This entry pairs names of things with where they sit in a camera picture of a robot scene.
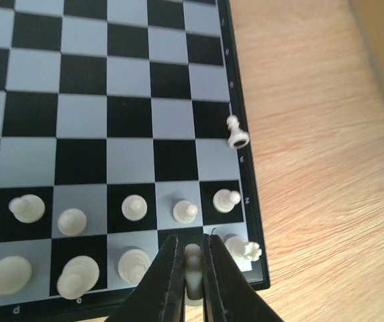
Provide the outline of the white chess queen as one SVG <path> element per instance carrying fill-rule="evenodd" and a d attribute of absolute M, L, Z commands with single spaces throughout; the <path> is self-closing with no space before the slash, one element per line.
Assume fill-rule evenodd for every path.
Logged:
<path fill-rule="evenodd" d="M 32 265 L 21 256 L 8 256 L 0 260 L 0 295 L 21 290 L 32 276 Z"/>

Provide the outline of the black and grey chessboard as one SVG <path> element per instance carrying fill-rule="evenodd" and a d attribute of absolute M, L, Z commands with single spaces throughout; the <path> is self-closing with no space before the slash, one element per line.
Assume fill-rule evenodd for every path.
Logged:
<path fill-rule="evenodd" d="M 228 145 L 235 115 L 247 129 L 227 1 L 0 1 L 0 260 L 33 268 L 19 292 L 0 296 L 0 321 L 77 321 L 110 314 L 132 291 L 117 272 L 122 253 L 154 258 L 171 234 L 262 244 L 251 147 Z M 213 206 L 238 191 L 229 213 Z M 43 217 L 18 221 L 9 202 L 37 195 Z M 142 196 L 139 221 L 123 200 Z M 191 223 L 173 207 L 197 205 Z M 66 236 L 67 209 L 87 217 Z M 96 285 L 65 299 L 66 263 L 89 256 Z"/>

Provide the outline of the white chess pawn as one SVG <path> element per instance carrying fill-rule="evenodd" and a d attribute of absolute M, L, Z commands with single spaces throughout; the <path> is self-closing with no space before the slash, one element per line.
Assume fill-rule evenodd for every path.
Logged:
<path fill-rule="evenodd" d="M 213 206 L 220 213 L 229 213 L 240 201 L 240 193 L 228 189 L 220 189 L 213 196 Z"/>

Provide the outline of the white chess piece rook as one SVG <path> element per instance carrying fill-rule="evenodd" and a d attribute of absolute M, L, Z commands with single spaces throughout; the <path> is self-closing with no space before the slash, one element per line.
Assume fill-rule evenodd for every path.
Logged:
<path fill-rule="evenodd" d="M 239 235 L 233 235 L 224 242 L 233 259 L 237 261 L 255 262 L 262 256 L 260 244 L 247 241 Z"/>

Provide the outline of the white chess piece edge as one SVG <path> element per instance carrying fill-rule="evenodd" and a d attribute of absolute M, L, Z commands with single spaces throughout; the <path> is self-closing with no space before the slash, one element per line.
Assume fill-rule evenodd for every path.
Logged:
<path fill-rule="evenodd" d="M 229 147 L 240 149 L 250 143 L 249 133 L 240 128 L 240 122 L 235 115 L 229 115 L 226 124 L 230 130 L 230 136 L 228 138 Z"/>

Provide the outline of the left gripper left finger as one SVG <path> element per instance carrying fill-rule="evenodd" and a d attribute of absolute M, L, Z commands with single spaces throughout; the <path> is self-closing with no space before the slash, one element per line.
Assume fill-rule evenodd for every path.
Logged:
<path fill-rule="evenodd" d="M 107 321 L 181 321 L 183 249 L 177 235 L 164 241 L 142 281 Z"/>

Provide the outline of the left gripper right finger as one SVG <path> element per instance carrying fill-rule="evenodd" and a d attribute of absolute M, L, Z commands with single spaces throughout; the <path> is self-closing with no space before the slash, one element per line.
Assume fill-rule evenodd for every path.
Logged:
<path fill-rule="evenodd" d="M 218 235 L 203 235 L 205 321 L 280 321 L 249 285 Z"/>

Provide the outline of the white chess piece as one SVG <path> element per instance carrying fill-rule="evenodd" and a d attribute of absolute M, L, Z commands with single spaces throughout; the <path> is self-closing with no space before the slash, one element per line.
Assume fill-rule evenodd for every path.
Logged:
<path fill-rule="evenodd" d="M 127 196 L 121 206 L 122 214 L 130 221 L 139 221 L 147 214 L 146 200 L 140 195 Z"/>
<path fill-rule="evenodd" d="M 58 218 L 58 229 L 66 236 L 82 233 L 87 225 L 87 217 L 80 209 L 67 209 Z"/>
<path fill-rule="evenodd" d="M 173 207 L 173 217 L 178 223 L 191 223 L 195 220 L 197 214 L 197 205 L 188 200 L 181 200 Z"/>

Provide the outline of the white chess bishop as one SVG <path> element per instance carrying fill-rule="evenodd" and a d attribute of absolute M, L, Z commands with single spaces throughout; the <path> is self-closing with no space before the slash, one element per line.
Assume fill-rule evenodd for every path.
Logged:
<path fill-rule="evenodd" d="M 131 285 L 138 285 L 150 265 L 150 258 L 144 250 L 132 248 L 122 254 L 117 271 L 122 280 Z"/>

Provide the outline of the white chess king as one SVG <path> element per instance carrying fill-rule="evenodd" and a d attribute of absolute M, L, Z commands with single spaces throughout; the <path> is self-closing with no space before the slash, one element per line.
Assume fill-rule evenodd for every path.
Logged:
<path fill-rule="evenodd" d="M 72 300 L 91 290 L 98 279 L 98 263 L 89 256 L 76 256 L 64 266 L 56 287 L 63 298 Z"/>

